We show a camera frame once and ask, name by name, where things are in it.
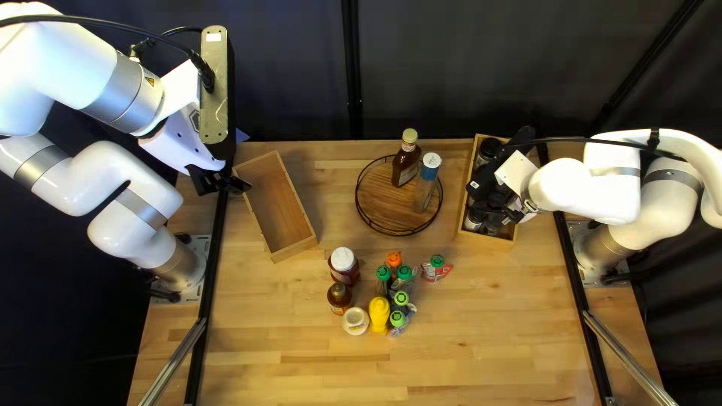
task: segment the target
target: wooden crate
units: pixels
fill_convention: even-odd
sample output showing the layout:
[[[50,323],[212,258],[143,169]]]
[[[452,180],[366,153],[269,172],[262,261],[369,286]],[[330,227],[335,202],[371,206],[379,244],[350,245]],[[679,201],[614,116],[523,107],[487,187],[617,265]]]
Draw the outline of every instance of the wooden crate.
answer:
[[[471,150],[471,159],[469,159],[469,166],[466,169],[466,181],[464,182],[464,187],[461,188],[461,201],[459,202],[458,223],[456,225],[456,232],[458,233],[458,235],[463,236],[464,238],[469,238],[470,240],[478,241],[480,244],[484,244],[484,246],[486,247],[507,251],[511,249],[511,247],[514,245],[514,240],[516,239],[516,223],[509,222],[509,224],[502,226],[501,230],[499,231],[499,236],[494,237],[487,236],[485,234],[472,233],[470,231],[464,230],[461,227],[464,223],[464,215],[466,214],[466,200],[469,198],[469,194],[466,193],[466,185],[471,180],[471,174],[474,170],[474,159],[477,156],[477,150],[479,149],[479,146],[484,140],[484,138],[496,138],[501,141],[502,144],[506,144],[507,142],[509,142],[508,138],[499,138],[483,134],[477,134],[475,136],[474,147]]]
[[[233,173],[253,185],[245,202],[274,263],[318,245],[278,151],[236,165]]]

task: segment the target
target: honey bottle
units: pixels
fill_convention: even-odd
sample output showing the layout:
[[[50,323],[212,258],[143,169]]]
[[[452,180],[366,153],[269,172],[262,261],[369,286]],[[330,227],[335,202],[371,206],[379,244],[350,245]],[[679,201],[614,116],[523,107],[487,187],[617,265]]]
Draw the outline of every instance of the honey bottle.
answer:
[[[412,180],[419,168],[419,158],[421,157],[421,148],[416,145],[419,135],[414,129],[405,129],[401,138],[401,149],[393,158],[391,170],[391,184],[395,187],[401,187],[406,182]]]

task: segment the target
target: yellow bottle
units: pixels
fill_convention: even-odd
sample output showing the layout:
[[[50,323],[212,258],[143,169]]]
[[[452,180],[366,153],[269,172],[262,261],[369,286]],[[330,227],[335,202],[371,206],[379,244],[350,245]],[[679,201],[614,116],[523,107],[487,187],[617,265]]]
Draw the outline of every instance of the yellow bottle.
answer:
[[[391,308],[386,298],[376,296],[368,304],[368,315],[371,318],[371,331],[383,333],[386,331],[386,322]]]

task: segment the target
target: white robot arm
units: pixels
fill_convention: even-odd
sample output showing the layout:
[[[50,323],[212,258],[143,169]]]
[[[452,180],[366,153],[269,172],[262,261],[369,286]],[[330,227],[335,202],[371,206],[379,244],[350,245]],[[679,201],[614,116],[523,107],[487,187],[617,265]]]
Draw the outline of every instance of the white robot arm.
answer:
[[[60,14],[41,3],[0,4],[0,20]],[[85,215],[129,182],[87,229],[104,252],[151,270],[171,291],[202,278],[196,255],[164,226],[177,190],[130,152],[96,142],[69,157],[38,133],[55,101],[132,134],[181,173],[220,170],[198,136],[199,75],[190,61],[162,79],[77,24],[0,28],[0,170],[68,215]]]
[[[60,14],[42,3],[0,4],[0,20]],[[199,77],[186,61],[162,79],[78,24],[33,22],[0,28],[0,134],[26,137],[55,101],[119,131],[161,162],[220,170],[198,137]]]
[[[651,134],[650,129],[638,129],[592,138],[646,145]],[[658,140],[660,150],[687,162],[658,158],[641,182],[638,150],[597,143],[586,144],[583,163],[560,158],[538,170],[515,153],[495,175],[521,196],[525,212],[561,210],[603,223],[575,241],[582,267],[599,270],[683,233],[703,188],[702,216],[722,228],[722,152],[684,131],[659,129]]]

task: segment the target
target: round wire tray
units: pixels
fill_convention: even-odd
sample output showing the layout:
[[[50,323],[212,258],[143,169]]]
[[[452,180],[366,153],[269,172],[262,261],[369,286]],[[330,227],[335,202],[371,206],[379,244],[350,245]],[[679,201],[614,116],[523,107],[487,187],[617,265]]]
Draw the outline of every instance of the round wire tray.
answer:
[[[419,176],[400,188],[391,185],[394,156],[380,157],[363,168],[356,180],[356,210],[361,220],[379,233],[393,237],[411,236],[434,221],[441,209],[444,190],[436,178],[428,206],[423,212],[416,213],[413,204]]]

